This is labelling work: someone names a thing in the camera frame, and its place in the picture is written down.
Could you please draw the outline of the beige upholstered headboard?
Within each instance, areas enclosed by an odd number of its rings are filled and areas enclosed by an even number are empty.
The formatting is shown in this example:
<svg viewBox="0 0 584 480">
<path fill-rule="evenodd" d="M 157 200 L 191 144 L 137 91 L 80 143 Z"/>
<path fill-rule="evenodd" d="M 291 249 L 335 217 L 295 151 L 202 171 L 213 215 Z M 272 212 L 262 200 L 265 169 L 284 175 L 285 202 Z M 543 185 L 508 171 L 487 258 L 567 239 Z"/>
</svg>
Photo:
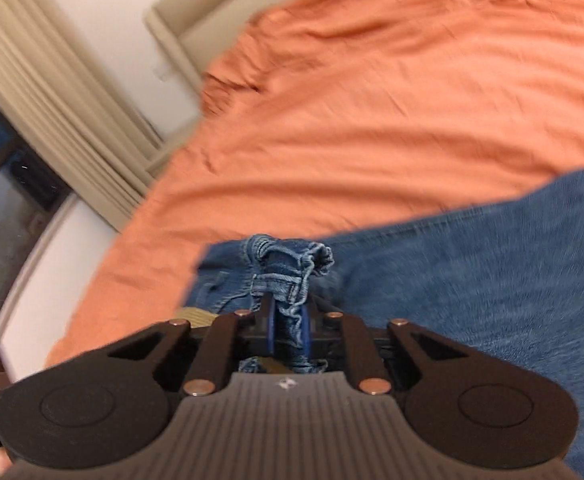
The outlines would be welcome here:
<svg viewBox="0 0 584 480">
<path fill-rule="evenodd" d="M 170 67 L 198 100 L 207 67 L 258 12 L 286 0 L 156 0 L 144 22 Z"/>
</svg>

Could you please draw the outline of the beige woven belt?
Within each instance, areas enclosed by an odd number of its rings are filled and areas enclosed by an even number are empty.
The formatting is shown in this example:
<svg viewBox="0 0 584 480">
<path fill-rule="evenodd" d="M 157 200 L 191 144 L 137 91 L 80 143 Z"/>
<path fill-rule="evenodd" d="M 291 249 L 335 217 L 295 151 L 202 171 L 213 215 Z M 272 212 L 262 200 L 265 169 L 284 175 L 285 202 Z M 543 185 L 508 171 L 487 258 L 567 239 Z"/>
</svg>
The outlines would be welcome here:
<svg viewBox="0 0 584 480">
<path fill-rule="evenodd" d="M 202 328 L 211 326 L 218 315 L 195 307 L 184 307 L 180 310 L 179 317 L 188 321 L 192 328 Z"/>
</svg>

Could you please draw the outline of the blue denim jeans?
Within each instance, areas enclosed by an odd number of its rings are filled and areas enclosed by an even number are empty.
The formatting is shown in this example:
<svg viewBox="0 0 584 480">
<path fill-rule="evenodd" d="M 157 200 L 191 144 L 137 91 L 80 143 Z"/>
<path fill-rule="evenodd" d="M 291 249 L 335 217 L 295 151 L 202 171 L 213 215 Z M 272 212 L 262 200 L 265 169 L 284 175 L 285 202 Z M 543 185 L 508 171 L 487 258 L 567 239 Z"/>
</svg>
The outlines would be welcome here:
<svg viewBox="0 0 584 480">
<path fill-rule="evenodd" d="M 265 295 L 289 344 L 315 297 L 373 327 L 406 318 L 558 382 L 580 412 L 566 460 L 584 476 L 584 170 L 520 200 L 395 226 L 213 245 L 186 303 L 221 314 Z"/>
</svg>

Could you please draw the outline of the beige pleated curtain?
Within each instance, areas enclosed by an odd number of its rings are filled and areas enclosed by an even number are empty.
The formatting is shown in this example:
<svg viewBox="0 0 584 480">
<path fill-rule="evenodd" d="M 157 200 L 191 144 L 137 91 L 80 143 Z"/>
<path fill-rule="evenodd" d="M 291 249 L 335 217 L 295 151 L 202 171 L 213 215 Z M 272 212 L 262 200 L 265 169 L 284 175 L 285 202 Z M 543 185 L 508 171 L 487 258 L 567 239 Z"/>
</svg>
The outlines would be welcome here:
<svg viewBox="0 0 584 480">
<path fill-rule="evenodd" d="M 73 34 L 52 0 L 0 0 L 0 110 L 114 229 L 154 181 L 163 141 Z"/>
</svg>

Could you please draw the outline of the orange bed duvet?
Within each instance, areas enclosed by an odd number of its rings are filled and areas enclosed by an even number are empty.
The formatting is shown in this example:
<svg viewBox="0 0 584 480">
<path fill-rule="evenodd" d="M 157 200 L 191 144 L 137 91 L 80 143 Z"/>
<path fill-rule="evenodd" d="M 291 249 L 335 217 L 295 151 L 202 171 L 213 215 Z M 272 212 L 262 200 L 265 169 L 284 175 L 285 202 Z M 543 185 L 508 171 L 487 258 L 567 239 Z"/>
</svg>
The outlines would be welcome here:
<svg viewBox="0 0 584 480">
<path fill-rule="evenodd" d="M 584 0 L 290 0 L 211 64 L 202 110 L 49 364 L 169 318 L 209 244 L 411 220 L 584 168 Z"/>
</svg>

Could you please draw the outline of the dark framed window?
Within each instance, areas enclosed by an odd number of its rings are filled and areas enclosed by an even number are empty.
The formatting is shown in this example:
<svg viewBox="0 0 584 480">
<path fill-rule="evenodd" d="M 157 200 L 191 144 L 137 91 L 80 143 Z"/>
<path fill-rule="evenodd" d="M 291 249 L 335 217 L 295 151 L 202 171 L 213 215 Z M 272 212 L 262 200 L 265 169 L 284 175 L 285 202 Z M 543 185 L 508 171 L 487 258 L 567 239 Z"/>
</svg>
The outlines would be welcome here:
<svg viewBox="0 0 584 480">
<path fill-rule="evenodd" d="M 0 310 L 68 194 L 66 183 L 0 111 Z"/>
</svg>

